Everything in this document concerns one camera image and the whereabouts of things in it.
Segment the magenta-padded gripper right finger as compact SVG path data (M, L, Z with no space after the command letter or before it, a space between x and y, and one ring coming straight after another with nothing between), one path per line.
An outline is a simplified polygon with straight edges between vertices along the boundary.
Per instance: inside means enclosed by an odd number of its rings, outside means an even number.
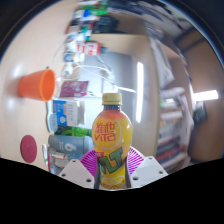
M140 188L167 176L167 172L153 156L144 156L131 147L126 160L131 188Z

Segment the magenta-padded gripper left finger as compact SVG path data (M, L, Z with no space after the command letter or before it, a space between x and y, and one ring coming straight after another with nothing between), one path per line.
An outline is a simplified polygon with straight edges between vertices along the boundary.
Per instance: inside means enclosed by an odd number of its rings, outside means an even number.
M99 188L99 165L96 153L90 150L80 159L72 159L59 176L84 188Z

